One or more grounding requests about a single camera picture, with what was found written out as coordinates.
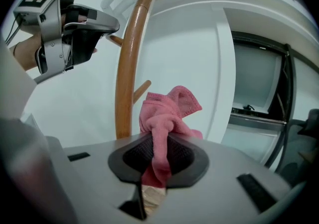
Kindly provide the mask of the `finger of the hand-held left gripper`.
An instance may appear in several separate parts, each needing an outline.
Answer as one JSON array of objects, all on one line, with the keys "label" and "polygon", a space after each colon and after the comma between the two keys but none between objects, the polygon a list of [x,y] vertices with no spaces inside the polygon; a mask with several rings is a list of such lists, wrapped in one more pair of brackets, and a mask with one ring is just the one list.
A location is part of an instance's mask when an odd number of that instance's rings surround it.
[{"label": "finger of the hand-held left gripper", "polygon": [[86,20],[82,22],[70,22],[65,23],[65,31],[72,31],[76,29],[84,30],[96,30],[96,31],[106,31],[106,32],[117,32],[120,29],[119,21],[102,11],[89,9],[86,15]]}]

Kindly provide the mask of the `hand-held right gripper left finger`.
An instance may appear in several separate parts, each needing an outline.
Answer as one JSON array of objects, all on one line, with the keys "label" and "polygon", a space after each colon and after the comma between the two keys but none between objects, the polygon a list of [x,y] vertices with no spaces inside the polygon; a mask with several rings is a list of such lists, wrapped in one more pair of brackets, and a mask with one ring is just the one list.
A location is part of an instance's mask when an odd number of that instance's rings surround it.
[{"label": "hand-held right gripper left finger", "polygon": [[46,138],[46,213],[61,224],[139,224],[147,219],[141,178],[150,134],[63,148]]}]

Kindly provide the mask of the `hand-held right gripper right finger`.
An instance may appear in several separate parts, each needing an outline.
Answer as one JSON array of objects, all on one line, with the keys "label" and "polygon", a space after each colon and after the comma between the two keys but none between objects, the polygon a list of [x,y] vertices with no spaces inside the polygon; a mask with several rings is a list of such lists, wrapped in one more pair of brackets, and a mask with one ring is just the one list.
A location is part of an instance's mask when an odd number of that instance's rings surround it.
[{"label": "hand-held right gripper right finger", "polygon": [[304,188],[241,151],[171,134],[172,176],[152,224],[273,224]]}]

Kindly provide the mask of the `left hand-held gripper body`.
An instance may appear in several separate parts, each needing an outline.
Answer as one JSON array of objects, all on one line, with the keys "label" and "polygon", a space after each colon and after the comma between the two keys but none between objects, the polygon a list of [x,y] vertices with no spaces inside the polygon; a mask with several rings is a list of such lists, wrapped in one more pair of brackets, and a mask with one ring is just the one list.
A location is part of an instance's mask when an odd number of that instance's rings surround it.
[{"label": "left hand-held gripper body", "polygon": [[41,34],[41,47],[35,53],[37,84],[87,62],[100,40],[100,31],[63,29],[61,10],[71,4],[74,0],[21,0],[13,10],[20,30]]}]

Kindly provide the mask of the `wooden coat rack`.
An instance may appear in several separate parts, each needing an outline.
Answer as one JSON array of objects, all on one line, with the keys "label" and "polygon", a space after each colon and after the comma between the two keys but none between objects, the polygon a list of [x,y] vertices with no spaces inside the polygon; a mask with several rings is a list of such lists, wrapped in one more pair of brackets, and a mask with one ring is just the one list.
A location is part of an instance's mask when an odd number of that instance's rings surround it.
[{"label": "wooden coat rack", "polygon": [[151,6],[155,0],[137,0],[127,23],[123,38],[110,35],[109,40],[120,46],[116,88],[115,88],[115,130],[116,139],[132,135],[132,113],[134,103],[152,84],[145,81],[135,90],[137,61],[143,34],[145,32]]}]

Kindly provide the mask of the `pink cloth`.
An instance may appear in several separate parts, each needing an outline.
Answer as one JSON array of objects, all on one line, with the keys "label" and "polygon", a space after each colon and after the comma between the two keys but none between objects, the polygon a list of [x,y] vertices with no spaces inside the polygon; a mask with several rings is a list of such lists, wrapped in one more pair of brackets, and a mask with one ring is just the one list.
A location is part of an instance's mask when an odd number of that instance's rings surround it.
[{"label": "pink cloth", "polygon": [[164,188],[171,176],[167,160],[167,136],[170,132],[203,139],[199,130],[189,128],[183,118],[202,110],[195,96],[183,86],[174,87],[167,95],[148,93],[140,111],[140,131],[153,137],[151,165],[142,176],[142,184]]}]

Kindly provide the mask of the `person's left forearm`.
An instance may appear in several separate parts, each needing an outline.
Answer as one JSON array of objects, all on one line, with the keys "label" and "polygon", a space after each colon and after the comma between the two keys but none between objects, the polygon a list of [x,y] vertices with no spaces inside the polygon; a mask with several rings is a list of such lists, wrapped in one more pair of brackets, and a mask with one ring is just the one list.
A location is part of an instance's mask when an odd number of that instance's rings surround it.
[{"label": "person's left forearm", "polygon": [[41,34],[37,33],[32,37],[17,43],[10,47],[10,51],[20,64],[20,66],[28,71],[37,66],[35,53],[41,47]]}]

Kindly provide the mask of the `person's left hand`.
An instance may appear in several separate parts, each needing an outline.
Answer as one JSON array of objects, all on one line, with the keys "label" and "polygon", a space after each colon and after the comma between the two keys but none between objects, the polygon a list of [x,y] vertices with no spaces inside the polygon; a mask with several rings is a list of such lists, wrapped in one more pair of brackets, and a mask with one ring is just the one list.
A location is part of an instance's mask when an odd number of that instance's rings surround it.
[{"label": "person's left hand", "polygon": [[71,4],[67,8],[61,10],[62,26],[73,22],[85,22],[87,20],[86,15],[87,12],[84,7],[77,4]]}]

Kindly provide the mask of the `black office chair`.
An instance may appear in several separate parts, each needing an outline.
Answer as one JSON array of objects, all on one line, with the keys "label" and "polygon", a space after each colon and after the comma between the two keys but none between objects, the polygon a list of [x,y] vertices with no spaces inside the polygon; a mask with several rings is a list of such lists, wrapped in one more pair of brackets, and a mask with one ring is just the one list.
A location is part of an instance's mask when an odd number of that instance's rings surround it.
[{"label": "black office chair", "polygon": [[294,187],[306,179],[311,165],[307,158],[317,150],[319,150],[319,109],[312,109],[305,121],[292,119],[288,122],[283,153],[276,173]]}]

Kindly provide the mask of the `black framed glass door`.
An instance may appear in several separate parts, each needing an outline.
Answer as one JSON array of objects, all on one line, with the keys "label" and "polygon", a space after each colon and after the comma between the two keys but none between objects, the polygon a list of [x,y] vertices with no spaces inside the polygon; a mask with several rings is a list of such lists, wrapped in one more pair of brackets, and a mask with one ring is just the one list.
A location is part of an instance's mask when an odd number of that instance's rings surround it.
[{"label": "black framed glass door", "polygon": [[236,84],[223,142],[266,167],[278,164],[296,101],[290,45],[232,31]]}]

